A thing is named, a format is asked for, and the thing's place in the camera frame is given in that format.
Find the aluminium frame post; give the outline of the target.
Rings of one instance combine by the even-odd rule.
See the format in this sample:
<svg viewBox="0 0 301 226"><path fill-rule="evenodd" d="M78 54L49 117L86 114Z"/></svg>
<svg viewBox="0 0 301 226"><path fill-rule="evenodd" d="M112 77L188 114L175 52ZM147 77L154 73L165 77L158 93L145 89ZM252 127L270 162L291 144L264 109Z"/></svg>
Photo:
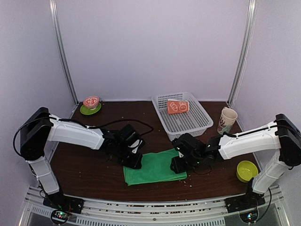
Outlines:
<svg viewBox="0 0 301 226"><path fill-rule="evenodd" d="M71 78L70 74L70 69L68 66L67 58L66 58L66 53L63 45L63 38L62 38L62 33L60 29L60 23L59 23L59 16L58 16L58 11L57 11L57 1L56 0L50 0L49 1L49 6L50 6L50 13L52 16L52 21L54 25L54 30L55 30L55 36L56 36L56 42L58 46L58 52L59 52L59 57L61 60L62 68L63 68L63 73L67 82L68 89L70 91L72 100L75 105L79 103L76 92L75 92L75 87L73 85L73 81Z"/></svg>
<svg viewBox="0 0 301 226"><path fill-rule="evenodd" d="M228 105L233 107L235 100L237 99L239 88L243 79L245 66L246 66L246 56L251 45L251 39L253 34L253 26L255 21L257 1L250 0L248 5L248 12L246 17L245 33L243 37L242 47L238 59L238 65L235 72L235 77L232 83L232 88L228 98Z"/></svg>

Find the left aluminium frame post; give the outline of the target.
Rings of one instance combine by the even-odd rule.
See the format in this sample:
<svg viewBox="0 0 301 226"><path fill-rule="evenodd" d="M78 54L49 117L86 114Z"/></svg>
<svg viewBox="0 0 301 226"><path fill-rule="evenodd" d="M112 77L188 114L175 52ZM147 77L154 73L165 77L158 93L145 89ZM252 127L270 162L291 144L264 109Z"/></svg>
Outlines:
<svg viewBox="0 0 301 226"><path fill-rule="evenodd" d="M49 1L49 6L50 6L50 13L52 16L52 21L54 25L54 30L55 30L55 36L56 36L56 42L58 46L58 52L59 52L59 57L61 60L62 68L63 68L63 73L67 82L68 89L70 91L72 100L75 105L79 103L76 92L75 92L75 87L73 85L73 81L71 78L70 74L70 69L68 66L67 58L66 58L66 53L63 45L63 38L62 38L62 33L60 29L60 23L59 23L59 16L58 16L58 11L57 11L57 1L56 0L50 0Z"/></svg>

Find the front aluminium rail base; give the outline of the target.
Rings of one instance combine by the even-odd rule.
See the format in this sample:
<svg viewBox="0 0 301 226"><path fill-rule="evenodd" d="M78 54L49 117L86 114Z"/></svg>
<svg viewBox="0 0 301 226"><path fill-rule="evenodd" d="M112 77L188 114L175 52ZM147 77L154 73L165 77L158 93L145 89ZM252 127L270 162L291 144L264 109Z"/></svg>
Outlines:
<svg viewBox="0 0 301 226"><path fill-rule="evenodd" d="M178 202L118 202L83 199L80 214L72 213L63 226L293 226L286 211L279 186L270 188L272 199L268 211L269 192L265 204L258 206L256 224L242 221L243 212L229 213L225 199L232 196ZM17 226L55 226L51 221L54 208L43 205L41 189L30 186Z"/></svg>

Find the right aluminium frame post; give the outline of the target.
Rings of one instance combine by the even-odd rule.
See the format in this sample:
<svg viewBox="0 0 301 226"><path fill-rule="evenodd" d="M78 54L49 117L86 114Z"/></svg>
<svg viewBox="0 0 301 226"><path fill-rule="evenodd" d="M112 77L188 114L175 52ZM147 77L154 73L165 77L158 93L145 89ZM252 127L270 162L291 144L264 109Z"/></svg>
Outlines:
<svg viewBox="0 0 301 226"><path fill-rule="evenodd" d="M242 47L238 59L238 65L235 72L235 77L232 83L232 88L228 98L228 105L233 107L235 100L237 99L239 88L243 79L245 66L246 66L246 56L251 45L251 39L253 34L253 26L255 21L257 1L250 0L248 5L248 12L246 17L245 33L243 37Z"/></svg>

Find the orange bunny pattern towel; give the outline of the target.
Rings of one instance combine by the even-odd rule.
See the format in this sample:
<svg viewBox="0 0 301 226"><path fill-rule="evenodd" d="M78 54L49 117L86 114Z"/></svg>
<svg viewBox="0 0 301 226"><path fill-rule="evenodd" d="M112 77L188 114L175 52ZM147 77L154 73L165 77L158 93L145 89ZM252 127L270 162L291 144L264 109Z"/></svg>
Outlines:
<svg viewBox="0 0 301 226"><path fill-rule="evenodd" d="M188 101L180 101L175 99L167 100L167 113L169 115L186 113L189 110L190 110L190 104Z"/></svg>

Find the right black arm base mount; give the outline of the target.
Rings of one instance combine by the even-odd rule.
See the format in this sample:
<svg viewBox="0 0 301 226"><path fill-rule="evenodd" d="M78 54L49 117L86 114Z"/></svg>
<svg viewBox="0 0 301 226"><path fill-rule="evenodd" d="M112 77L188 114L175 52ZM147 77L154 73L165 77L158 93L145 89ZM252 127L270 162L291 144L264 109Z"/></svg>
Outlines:
<svg viewBox="0 0 301 226"><path fill-rule="evenodd" d="M245 194L226 198L225 206L228 213L256 208L265 204L264 193L257 193L249 186Z"/></svg>

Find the lime green bowl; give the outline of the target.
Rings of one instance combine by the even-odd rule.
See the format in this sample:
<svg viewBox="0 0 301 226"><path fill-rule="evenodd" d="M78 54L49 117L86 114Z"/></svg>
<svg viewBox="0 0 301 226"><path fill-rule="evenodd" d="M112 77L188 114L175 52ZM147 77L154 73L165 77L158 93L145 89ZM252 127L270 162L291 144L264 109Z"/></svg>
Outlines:
<svg viewBox="0 0 301 226"><path fill-rule="evenodd" d="M258 175L258 168L251 161L241 161L237 165L236 176L239 181L248 183L252 178Z"/></svg>

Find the red patterned ceramic bowl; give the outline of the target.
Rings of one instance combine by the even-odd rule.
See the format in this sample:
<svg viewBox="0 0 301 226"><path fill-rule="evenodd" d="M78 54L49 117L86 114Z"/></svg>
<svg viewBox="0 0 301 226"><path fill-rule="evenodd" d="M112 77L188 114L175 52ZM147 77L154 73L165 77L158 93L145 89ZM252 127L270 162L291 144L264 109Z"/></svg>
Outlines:
<svg viewBox="0 0 301 226"><path fill-rule="evenodd" d="M87 108L87 109L95 109L97 108L97 106L99 105L100 99L97 96L90 96L87 97L84 101L83 101L83 105Z"/></svg>

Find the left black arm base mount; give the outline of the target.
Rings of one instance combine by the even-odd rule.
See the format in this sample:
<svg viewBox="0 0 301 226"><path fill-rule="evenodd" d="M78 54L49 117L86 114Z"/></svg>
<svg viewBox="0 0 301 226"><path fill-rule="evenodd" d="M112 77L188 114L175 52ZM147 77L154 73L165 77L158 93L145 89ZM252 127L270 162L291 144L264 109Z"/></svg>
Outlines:
<svg viewBox="0 0 301 226"><path fill-rule="evenodd" d="M81 198L66 196L60 190L54 194L45 193L43 205L62 210L64 212L80 214L84 205L84 200Z"/></svg>

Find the cream patterned ceramic mug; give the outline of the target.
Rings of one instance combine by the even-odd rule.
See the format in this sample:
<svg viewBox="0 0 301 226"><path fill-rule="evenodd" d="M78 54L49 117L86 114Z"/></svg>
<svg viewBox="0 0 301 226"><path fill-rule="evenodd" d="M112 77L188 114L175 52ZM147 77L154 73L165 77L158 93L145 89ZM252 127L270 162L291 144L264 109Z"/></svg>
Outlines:
<svg viewBox="0 0 301 226"><path fill-rule="evenodd" d="M237 118L238 114L235 110L224 107L221 111L217 132L220 135L223 135L224 133L230 133Z"/></svg>

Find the white plastic mesh basket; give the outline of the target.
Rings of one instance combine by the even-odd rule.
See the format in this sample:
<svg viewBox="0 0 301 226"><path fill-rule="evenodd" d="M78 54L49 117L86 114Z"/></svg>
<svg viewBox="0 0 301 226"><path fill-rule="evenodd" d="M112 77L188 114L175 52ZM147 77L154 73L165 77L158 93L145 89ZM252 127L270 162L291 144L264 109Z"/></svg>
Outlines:
<svg viewBox="0 0 301 226"><path fill-rule="evenodd" d="M168 114L167 101L169 99L180 102L187 101L190 107L189 111L186 113ZM170 141L184 133L189 133L194 137L201 136L207 128L214 124L203 106L189 92L156 95L152 96L151 100Z"/></svg>

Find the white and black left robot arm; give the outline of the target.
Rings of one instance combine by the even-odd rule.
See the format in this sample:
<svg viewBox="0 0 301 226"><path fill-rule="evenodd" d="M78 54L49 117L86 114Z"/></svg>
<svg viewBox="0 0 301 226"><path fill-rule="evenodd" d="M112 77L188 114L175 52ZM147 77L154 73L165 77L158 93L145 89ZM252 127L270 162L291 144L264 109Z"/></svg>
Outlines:
<svg viewBox="0 0 301 226"><path fill-rule="evenodd" d="M20 149L15 152L30 165L46 197L57 209L65 208L68 200L45 157L48 141L101 150L115 156L122 166L135 170L142 167L143 156L138 150L145 141L130 124L120 130L108 130L59 118L41 107L16 131L14 138L17 137Z"/></svg>

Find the green saucer plate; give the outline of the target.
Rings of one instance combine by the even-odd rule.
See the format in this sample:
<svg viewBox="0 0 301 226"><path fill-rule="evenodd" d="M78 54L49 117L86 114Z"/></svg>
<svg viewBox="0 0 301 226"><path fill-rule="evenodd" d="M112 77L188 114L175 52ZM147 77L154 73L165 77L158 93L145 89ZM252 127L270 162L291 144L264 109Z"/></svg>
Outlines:
<svg viewBox="0 0 301 226"><path fill-rule="evenodd" d="M98 106L94 109L89 109L89 108L85 107L84 105L82 105L80 107L80 113L83 115L93 115L93 114L99 112L101 110L101 107L102 107L101 103L99 103Z"/></svg>

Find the green microfiber towel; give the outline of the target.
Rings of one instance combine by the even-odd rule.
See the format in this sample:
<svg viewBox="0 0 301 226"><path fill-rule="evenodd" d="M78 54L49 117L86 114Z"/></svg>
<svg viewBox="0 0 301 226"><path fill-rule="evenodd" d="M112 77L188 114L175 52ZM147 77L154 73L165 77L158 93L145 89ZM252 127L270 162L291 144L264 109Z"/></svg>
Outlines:
<svg viewBox="0 0 301 226"><path fill-rule="evenodd" d="M147 153L142 157L140 169L123 168L124 180L128 186L169 182L187 178L187 173L176 174L170 169L172 158L178 156L174 149L160 153Z"/></svg>

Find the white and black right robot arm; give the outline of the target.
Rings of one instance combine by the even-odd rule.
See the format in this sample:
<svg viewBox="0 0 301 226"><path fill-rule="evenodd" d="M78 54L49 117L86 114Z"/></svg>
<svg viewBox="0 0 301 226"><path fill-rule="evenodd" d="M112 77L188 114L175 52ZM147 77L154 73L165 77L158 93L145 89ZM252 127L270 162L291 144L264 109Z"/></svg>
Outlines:
<svg viewBox="0 0 301 226"><path fill-rule="evenodd" d="M250 208L267 192L286 170L301 163L301 132L284 115L262 127L236 134L223 133L211 137L206 143L189 133L172 141L178 156L172 158L170 168L176 174L195 169L199 165L211 165L236 156L263 150L276 152L265 170L248 183L248 191L241 197L241 204Z"/></svg>

